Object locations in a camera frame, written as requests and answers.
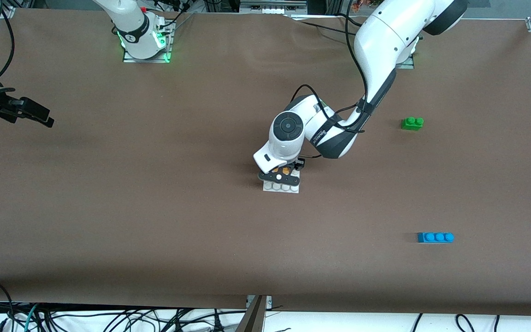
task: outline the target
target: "blue lego brick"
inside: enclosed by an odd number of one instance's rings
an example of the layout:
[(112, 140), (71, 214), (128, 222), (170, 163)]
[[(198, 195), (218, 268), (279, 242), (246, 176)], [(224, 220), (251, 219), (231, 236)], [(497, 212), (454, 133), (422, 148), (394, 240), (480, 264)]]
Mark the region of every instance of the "blue lego brick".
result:
[(419, 243), (452, 243), (454, 234), (452, 233), (417, 233)]

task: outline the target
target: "green lego brick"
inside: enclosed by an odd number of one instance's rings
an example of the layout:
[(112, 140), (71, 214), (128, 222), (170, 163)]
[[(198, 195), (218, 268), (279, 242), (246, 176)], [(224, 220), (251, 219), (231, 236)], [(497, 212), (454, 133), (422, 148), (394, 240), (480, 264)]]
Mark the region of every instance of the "green lego brick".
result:
[(403, 121), (401, 122), (402, 130), (418, 131), (421, 128), (423, 128), (423, 118), (415, 119), (414, 117), (409, 116), (409, 118), (403, 119)]

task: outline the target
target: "brown table surface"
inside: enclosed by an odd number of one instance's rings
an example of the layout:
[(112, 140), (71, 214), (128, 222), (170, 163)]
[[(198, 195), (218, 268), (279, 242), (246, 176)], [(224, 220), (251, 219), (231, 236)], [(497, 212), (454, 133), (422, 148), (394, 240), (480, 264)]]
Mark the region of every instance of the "brown table surface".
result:
[[(104, 12), (11, 22), (1, 81), (56, 120), (0, 119), (0, 282), (14, 300), (243, 307), (270, 294), (291, 310), (531, 314), (523, 21), (461, 21), (420, 42), (366, 133), (340, 160), (308, 160), (297, 195), (261, 191), (252, 155), (300, 84), (335, 109), (362, 96), (341, 34), (196, 15), (170, 64), (136, 65)], [(8, 51), (2, 25), (0, 67)], [(424, 128), (400, 130), (407, 116)], [(456, 239), (417, 244), (419, 231)]]

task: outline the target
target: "white lego brick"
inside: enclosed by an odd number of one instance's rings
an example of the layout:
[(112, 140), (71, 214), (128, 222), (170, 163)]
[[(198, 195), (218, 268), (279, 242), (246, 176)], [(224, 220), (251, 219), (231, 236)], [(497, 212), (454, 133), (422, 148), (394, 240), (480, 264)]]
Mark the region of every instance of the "white lego brick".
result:
[[(293, 177), (301, 178), (301, 171), (293, 170), (291, 175)], [(292, 186), (287, 184), (279, 184), (272, 181), (264, 181), (264, 191), (272, 191), (274, 193), (298, 194), (300, 186), (300, 183), (299, 185)]]

